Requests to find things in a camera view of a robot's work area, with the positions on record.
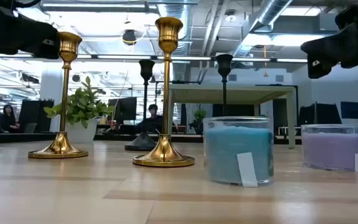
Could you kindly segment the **small dark potted plant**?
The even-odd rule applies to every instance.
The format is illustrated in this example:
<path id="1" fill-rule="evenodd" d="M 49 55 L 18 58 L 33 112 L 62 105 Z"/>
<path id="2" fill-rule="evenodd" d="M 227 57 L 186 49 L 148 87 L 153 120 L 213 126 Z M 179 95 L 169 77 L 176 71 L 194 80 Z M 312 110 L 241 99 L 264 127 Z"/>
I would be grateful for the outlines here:
<path id="1" fill-rule="evenodd" d="M 196 134 L 203 134 L 203 119 L 206 117 L 206 110 L 196 110 L 194 112 L 194 120 L 190 123 L 190 128 L 195 130 Z"/>

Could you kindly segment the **black candlestick holder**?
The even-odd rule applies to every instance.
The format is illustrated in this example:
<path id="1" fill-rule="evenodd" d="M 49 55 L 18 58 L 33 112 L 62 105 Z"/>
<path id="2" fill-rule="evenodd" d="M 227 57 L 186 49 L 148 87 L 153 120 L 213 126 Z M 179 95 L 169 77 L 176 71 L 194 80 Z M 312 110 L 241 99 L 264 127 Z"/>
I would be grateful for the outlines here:
<path id="1" fill-rule="evenodd" d="M 155 62 L 152 60 L 140 60 L 140 75 L 144 80 L 144 105 L 143 105 L 143 122 L 142 122 L 142 131 L 140 134 L 130 143 L 126 144 L 124 149 L 126 151 L 151 151 L 157 143 L 147 134 L 145 126 L 145 120 L 147 118 L 147 90 L 149 85 L 149 80 L 152 78 L 153 66 Z"/>
<path id="2" fill-rule="evenodd" d="M 230 54 L 221 54 L 215 56 L 215 61 L 218 63 L 218 73 L 220 74 L 223 84 L 223 116 L 227 111 L 227 77 L 231 72 L 231 62 L 233 56 Z"/>

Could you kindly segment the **person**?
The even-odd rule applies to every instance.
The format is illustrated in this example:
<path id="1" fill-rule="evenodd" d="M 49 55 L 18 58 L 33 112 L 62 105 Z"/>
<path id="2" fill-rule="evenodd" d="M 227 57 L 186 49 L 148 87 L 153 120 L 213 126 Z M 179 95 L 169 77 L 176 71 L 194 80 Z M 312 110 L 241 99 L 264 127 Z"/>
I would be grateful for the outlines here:
<path id="1" fill-rule="evenodd" d="M 5 105 L 0 114 L 0 127 L 9 133 L 18 133 L 20 124 L 16 122 L 16 117 L 11 105 Z"/>
<path id="2" fill-rule="evenodd" d="M 138 133 L 161 133 L 163 116 L 157 114 L 158 106 L 156 104 L 151 104 L 148 111 L 150 117 L 137 124 L 135 130 Z"/>

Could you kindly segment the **black angled panel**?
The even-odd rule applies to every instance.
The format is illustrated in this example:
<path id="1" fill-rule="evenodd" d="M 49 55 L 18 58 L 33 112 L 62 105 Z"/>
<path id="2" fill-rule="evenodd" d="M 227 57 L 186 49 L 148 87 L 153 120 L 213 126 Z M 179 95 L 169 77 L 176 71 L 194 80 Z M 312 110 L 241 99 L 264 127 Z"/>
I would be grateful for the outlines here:
<path id="1" fill-rule="evenodd" d="M 314 103 L 302 106 L 299 111 L 298 125 L 304 124 L 341 124 L 336 104 Z"/>

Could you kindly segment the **blue wall screen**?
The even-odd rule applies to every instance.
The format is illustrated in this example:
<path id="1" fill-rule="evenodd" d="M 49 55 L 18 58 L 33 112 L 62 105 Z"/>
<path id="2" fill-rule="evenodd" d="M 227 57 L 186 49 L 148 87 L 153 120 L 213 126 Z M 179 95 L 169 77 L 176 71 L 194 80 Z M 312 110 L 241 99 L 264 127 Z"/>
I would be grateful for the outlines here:
<path id="1" fill-rule="evenodd" d="M 358 119 L 358 102 L 342 101 L 341 118 Z"/>

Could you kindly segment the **gold candlestick holder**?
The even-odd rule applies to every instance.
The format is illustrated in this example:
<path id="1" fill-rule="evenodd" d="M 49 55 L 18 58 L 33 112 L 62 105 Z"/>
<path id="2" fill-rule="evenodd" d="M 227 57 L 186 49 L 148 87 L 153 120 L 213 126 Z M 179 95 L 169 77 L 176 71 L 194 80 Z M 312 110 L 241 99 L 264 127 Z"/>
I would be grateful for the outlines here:
<path id="1" fill-rule="evenodd" d="M 71 32 L 59 32 L 60 46 L 58 54 L 63 60 L 63 91 L 62 109 L 60 114 L 60 130 L 55 139 L 46 148 L 39 151 L 30 151 L 28 158 L 31 159 L 71 159 L 86 157 L 88 153 L 81 151 L 71 145 L 66 132 L 67 123 L 67 103 L 68 103 L 68 82 L 71 70 L 71 63 L 78 56 L 78 47 L 82 38 Z"/>
<path id="2" fill-rule="evenodd" d="M 192 166 L 195 159 L 180 154 L 173 147 L 172 104 L 170 102 L 170 64 L 171 54 L 178 46 L 178 33 L 183 27 L 181 20 L 175 17 L 161 17 L 155 21 L 158 29 L 158 45 L 163 51 L 164 90 L 162 132 L 158 136 L 157 145 L 145 155 L 135 156 L 132 163 L 146 167 L 186 167 Z"/>

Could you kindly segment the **blue candle in glass jar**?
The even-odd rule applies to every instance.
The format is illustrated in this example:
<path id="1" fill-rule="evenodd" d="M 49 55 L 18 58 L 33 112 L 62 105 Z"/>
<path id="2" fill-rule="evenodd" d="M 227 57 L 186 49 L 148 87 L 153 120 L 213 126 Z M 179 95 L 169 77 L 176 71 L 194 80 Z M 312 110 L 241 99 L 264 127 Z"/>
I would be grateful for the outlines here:
<path id="1" fill-rule="evenodd" d="M 203 120 L 204 170 L 209 180 L 258 187 L 273 179 L 273 132 L 263 116 Z"/>

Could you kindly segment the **green plant in white pot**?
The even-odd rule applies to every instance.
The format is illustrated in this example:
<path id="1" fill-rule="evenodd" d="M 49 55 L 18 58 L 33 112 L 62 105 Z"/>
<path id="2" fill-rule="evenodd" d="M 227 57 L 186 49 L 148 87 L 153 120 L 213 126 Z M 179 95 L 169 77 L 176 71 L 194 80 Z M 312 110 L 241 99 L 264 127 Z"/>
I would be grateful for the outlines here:
<path id="1" fill-rule="evenodd" d="M 91 143 L 96 134 L 97 119 L 112 115 L 114 105 L 108 106 L 97 100 L 97 90 L 91 87 L 91 80 L 86 77 L 83 88 L 68 96 L 65 130 L 72 144 Z"/>

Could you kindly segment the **black partition panel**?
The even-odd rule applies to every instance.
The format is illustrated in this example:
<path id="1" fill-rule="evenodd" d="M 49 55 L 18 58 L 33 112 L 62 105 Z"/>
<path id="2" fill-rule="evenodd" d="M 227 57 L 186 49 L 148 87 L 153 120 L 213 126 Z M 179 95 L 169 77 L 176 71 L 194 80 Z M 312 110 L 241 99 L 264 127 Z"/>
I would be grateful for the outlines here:
<path id="1" fill-rule="evenodd" d="M 51 119 L 47 117 L 44 108 L 53 106 L 53 100 L 23 100 L 19 115 L 20 130 L 23 133 L 49 132 Z"/>

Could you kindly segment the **purple candle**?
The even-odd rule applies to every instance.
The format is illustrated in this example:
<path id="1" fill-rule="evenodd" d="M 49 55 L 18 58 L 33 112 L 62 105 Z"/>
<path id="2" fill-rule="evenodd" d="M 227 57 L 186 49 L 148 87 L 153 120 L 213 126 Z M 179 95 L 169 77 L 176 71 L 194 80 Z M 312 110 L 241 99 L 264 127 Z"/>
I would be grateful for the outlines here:
<path id="1" fill-rule="evenodd" d="M 358 172 L 358 126 L 305 124 L 301 126 L 305 166 Z"/>

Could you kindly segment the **black computer monitor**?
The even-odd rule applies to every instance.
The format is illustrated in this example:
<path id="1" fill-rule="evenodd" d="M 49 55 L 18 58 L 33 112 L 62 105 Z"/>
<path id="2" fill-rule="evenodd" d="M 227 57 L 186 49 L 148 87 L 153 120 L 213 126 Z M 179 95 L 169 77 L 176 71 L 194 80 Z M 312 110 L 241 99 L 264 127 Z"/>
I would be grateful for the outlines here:
<path id="1" fill-rule="evenodd" d="M 127 97 L 108 101 L 109 106 L 114 106 L 115 121 L 133 121 L 137 114 L 137 98 Z"/>

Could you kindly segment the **silver ventilation duct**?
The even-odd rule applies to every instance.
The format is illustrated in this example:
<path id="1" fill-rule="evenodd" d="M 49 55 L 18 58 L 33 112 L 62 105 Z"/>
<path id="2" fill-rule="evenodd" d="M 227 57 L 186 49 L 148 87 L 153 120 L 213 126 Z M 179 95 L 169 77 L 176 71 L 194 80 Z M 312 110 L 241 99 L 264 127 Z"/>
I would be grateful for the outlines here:
<path id="1" fill-rule="evenodd" d="M 175 17 L 181 20 L 183 27 L 178 33 L 178 47 L 175 55 L 188 55 L 190 53 L 190 26 L 192 25 L 191 6 L 187 4 L 159 4 L 161 17 Z"/>

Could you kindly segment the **green perforated metal shelf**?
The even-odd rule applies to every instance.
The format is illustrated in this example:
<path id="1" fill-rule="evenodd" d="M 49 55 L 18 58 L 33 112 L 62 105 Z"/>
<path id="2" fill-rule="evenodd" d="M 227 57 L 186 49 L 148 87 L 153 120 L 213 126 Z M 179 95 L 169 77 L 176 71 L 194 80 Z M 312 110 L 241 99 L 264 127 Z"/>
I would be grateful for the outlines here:
<path id="1" fill-rule="evenodd" d="M 283 85 L 229 85 L 226 88 L 227 102 L 233 104 L 248 104 L 258 112 L 259 105 L 270 100 L 285 96 L 287 99 L 287 139 L 288 147 L 295 147 L 295 125 L 297 115 L 296 93 L 294 86 Z M 223 88 L 220 85 L 185 85 L 171 84 L 169 86 L 167 113 L 169 120 L 173 119 L 175 103 L 223 103 Z"/>

